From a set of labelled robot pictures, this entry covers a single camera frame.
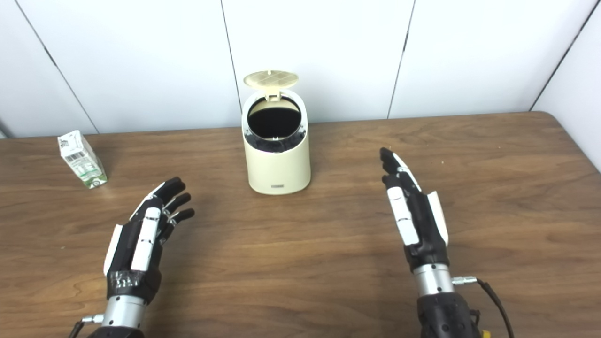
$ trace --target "black cable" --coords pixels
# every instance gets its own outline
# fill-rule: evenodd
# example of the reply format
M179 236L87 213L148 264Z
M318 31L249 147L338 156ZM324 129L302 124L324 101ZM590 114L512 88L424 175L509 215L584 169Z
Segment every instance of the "black cable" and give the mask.
M492 299L493 303L495 303L495 305L499 308L501 316L503 317L503 321L505 322L505 327L507 327L507 334L509 334L509 338L515 338L513 335L513 329L511 328L511 322L509 322L509 317L507 316L507 312L505 312L505 308L503 308L503 304L501 304L501 300L496 295L495 291L493 291L492 287L490 287L490 284L480 279L477 279L477 281L482 289L488 294L490 299Z
M77 335L79 334L79 332L81 331L81 329L83 327L84 327L84 322L79 321L79 322L75 323L75 325L73 326L73 329L71 330L71 334L69 334L69 338L77 337Z
M470 310L469 315L476 317L475 324L476 324L476 326L478 326L478 324L480 323L480 311L479 310Z

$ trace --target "wooden table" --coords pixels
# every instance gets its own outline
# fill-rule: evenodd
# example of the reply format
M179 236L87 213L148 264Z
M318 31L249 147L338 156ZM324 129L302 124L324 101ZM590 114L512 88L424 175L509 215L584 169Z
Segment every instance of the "wooden table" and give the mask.
M438 190L452 273L489 281L517 337L601 336L601 175L551 116L310 131L311 184L279 197L248 186L239 128L90 135L109 175L93 190L55 138L0 141L0 337L64 338L103 312L114 224L176 175L197 215L166 243L148 337L418 337L382 146ZM478 286L458 290L482 311L481 328L507 335Z

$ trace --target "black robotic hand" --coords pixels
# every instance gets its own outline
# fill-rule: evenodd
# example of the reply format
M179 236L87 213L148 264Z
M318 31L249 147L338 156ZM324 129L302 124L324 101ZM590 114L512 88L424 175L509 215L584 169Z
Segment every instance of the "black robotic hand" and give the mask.
M422 193L409 167L392 151L380 149L380 159L388 173L382 182L418 286L421 337L480 338L477 324L471 319L474 312L455 292L449 273L448 232L438 194Z
M189 202L186 185L179 177L161 183L149 193L124 225L116 225L104 273L108 305L102 314L82 318L69 338L77 336L84 324L101 324L89 337L144 337L139 330L145 308L159 291L159 263L163 244L175 226L192 216L193 209L176 212Z

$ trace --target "open lid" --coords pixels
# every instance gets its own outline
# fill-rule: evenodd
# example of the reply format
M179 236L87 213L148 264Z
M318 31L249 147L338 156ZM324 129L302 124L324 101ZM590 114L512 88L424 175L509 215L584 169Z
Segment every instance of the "open lid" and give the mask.
M279 90L294 86L299 80L297 74L283 70L264 70L244 77L244 83L254 89L263 90L267 101L279 101Z

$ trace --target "cream trash can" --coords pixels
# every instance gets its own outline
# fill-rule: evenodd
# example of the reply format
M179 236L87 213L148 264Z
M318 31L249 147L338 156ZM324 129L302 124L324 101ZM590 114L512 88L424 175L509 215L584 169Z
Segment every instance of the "cream trash can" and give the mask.
M285 89L297 81L278 70L244 78L258 90L242 108L242 135L248 183L261 194L291 194L311 180L307 111L301 97Z

